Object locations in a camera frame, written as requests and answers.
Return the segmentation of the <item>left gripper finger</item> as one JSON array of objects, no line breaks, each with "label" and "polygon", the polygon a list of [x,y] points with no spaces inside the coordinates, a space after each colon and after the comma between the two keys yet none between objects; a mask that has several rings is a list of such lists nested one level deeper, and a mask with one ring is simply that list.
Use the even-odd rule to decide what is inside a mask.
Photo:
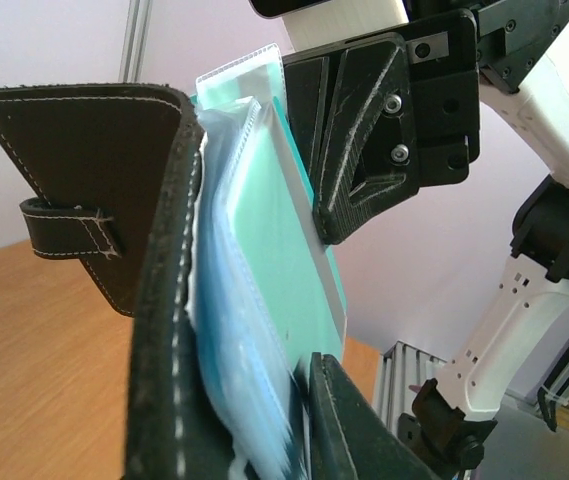
[{"label": "left gripper finger", "polygon": [[435,479],[382,423],[339,361],[312,354],[310,469],[314,479]]}]

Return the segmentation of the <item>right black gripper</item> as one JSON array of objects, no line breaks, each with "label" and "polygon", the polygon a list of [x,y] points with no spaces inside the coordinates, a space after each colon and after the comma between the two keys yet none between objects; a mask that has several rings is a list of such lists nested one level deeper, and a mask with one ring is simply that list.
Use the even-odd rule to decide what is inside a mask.
[{"label": "right black gripper", "polygon": [[473,14],[449,11],[398,33],[403,38],[382,33],[284,58],[291,130],[326,245],[416,195],[419,182],[464,181],[479,156]]}]

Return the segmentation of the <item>black leather card holder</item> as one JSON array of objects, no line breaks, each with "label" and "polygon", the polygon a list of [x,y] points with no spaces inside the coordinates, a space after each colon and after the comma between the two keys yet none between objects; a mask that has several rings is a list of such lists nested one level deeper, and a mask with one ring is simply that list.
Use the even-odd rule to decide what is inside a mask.
[{"label": "black leather card holder", "polygon": [[[201,77],[266,81],[269,45]],[[79,260],[133,320],[125,477],[313,479],[307,366],[292,367],[215,200],[248,106],[154,84],[0,88],[0,145],[34,190],[33,252]]]}]

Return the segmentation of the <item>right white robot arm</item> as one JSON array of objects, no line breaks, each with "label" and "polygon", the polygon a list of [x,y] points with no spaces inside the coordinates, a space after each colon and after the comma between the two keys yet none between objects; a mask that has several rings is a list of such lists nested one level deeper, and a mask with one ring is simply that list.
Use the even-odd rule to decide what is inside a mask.
[{"label": "right white robot arm", "polygon": [[489,106],[548,176],[516,213],[498,293],[419,389],[402,442],[337,361],[311,362],[312,469],[322,479],[450,479],[476,468],[507,386],[569,306],[569,1],[269,1],[294,51],[289,119],[327,245],[423,187],[464,181]]}]

